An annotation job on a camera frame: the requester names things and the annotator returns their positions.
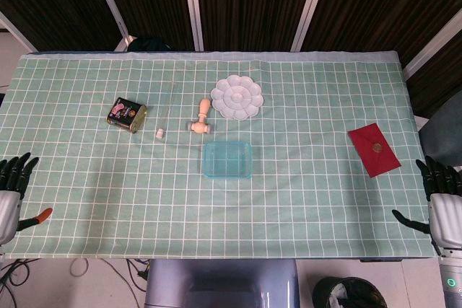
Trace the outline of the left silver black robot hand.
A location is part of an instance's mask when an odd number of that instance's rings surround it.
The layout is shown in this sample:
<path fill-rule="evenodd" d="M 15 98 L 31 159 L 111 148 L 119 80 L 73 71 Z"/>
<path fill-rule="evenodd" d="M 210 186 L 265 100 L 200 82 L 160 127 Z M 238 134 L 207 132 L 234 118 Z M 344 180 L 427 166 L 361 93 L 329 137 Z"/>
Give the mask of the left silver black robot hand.
<path fill-rule="evenodd" d="M 9 243 L 16 233 L 42 224 L 53 212 L 47 208 L 37 216 L 19 219 L 22 201 L 30 176 L 39 158 L 30 159 L 27 152 L 21 157 L 1 160 L 1 246 Z"/>

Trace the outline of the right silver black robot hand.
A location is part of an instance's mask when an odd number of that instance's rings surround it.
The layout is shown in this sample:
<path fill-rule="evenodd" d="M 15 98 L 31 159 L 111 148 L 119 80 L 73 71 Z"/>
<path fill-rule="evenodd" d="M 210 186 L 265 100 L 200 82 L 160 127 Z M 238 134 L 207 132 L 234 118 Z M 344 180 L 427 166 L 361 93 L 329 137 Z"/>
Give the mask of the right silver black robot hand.
<path fill-rule="evenodd" d="M 423 223 L 406 218 L 400 211 L 392 210 L 396 220 L 404 226 L 430 235 L 437 253 L 461 250 L 461 174 L 451 166 L 445 166 L 432 157 L 416 164 L 422 175 L 427 199 L 429 221 Z"/>

